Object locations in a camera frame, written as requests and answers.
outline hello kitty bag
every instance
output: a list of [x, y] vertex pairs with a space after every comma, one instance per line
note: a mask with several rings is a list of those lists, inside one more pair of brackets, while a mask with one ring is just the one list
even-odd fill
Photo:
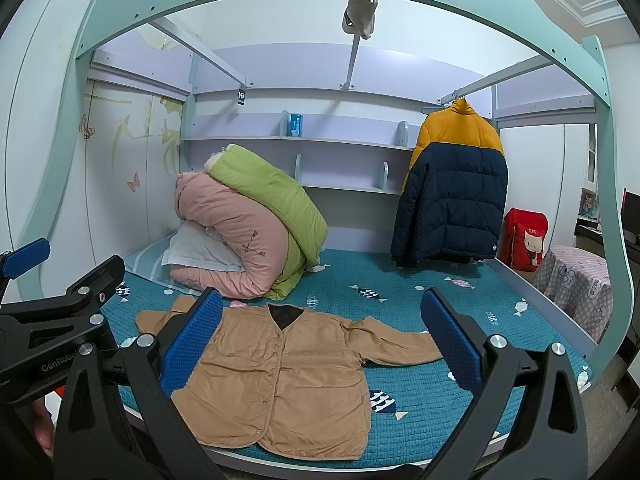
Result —
[[542, 263], [546, 230], [528, 229], [517, 223], [513, 228], [511, 269], [536, 272]]
[[516, 270], [535, 272], [542, 263], [548, 221], [542, 213], [512, 208], [504, 218], [498, 258]]

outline picture frame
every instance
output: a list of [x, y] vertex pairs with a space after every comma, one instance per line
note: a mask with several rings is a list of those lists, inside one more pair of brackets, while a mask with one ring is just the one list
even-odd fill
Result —
[[600, 218], [600, 206], [596, 192], [582, 188], [582, 198], [580, 199], [580, 215], [598, 220]]

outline mint green bed frame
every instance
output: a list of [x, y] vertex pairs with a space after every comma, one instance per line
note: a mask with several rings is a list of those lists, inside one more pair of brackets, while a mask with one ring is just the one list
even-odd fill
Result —
[[[49, 163], [20, 244], [48, 237], [71, 167], [82, 116], [82, 94], [96, 48], [116, 36], [181, 9], [216, 0], [92, 0], [76, 37], [63, 86]], [[616, 174], [616, 129], [607, 67], [596, 36], [582, 45], [549, 20], [533, 0], [411, 0], [455, 12], [527, 45], [565, 70], [595, 97], [598, 121], [598, 184], [602, 234], [614, 309], [609, 329], [588, 362], [598, 377], [622, 343], [633, 309], [633, 285], [620, 221], [621, 192]], [[415, 27], [427, 24], [415, 23]], [[30, 272], [18, 282], [25, 299], [42, 297], [40, 277]]]

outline person's hand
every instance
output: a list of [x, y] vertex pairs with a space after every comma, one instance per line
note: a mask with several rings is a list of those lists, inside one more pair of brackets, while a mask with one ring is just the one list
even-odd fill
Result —
[[56, 428], [51, 420], [51, 414], [44, 405], [44, 397], [34, 400], [33, 409], [33, 434], [40, 447], [47, 456], [53, 456], [53, 441]]

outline ceiling molding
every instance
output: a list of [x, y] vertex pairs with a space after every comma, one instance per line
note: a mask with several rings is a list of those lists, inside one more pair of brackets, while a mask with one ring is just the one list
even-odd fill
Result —
[[626, 18], [625, 11], [617, 0], [593, 0], [587, 4], [581, 4], [578, 0], [553, 1], [566, 10], [584, 28]]

